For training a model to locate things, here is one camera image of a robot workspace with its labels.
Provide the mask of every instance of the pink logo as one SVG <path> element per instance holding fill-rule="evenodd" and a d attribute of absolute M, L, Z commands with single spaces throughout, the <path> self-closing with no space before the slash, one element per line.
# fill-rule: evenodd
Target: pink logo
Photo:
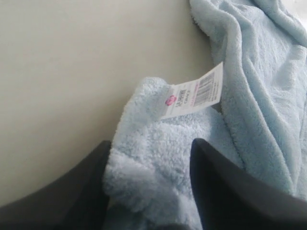
<path fill-rule="evenodd" d="M 175 97 L 174 95 L 171 95 L 165 102 L 165 104 L 167 106 L 172 105 L 175 101 L 177 100 L 177 97 Z"/>

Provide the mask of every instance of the microfiber towel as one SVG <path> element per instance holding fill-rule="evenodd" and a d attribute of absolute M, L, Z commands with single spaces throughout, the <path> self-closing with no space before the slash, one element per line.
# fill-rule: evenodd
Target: microfiber towel
<path fill-rule="evenodd" d="M 224 62 L 222 113 L 159 120 L 169 85 L 146 78 L 126 105 L 105 191 L 157 225 L 200 230 L 189 181 L 192 140 L 203 138 L 254 177 L 307 199 L 307 34 L 279 0 L 191 0 Z"/>

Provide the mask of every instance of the white tag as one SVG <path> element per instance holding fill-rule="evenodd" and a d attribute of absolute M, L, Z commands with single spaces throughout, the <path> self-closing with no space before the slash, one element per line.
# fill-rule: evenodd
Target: white tag
<path fill-rule="evenodd" d="M 161 119 L 186 115 L 220 102 L 223 62 L 198 80 L 172 85 L 165 99 Z"/>

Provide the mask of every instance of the barcode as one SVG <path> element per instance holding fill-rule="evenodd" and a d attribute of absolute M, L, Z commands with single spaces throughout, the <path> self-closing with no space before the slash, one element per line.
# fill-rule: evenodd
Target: barcode
<path fill-rule="evenodd" d="M 210 97 L 212 95 L 214 83 L 214 72 L 211 73 L 208 77 L 201 79 L 200 84 L 198 86 L 194 106 L 198 106 L 205 102 L 210 101 Z"/>

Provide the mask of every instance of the light blue towel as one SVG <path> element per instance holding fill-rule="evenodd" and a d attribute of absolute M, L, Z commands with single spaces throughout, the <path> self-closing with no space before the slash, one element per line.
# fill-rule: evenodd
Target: light blue towel
<path fill-rule="evenodd" d="M 279 0 L 190 0 L 224 61 L 222 114 L 212 108 L 159 121 L 169 85 L 146 78 L 113 140 L 105 191 L 155 224 L 200 230 L 190 146 L 204 138 L 256 178 L 307 199 L 307 34 Z"/>

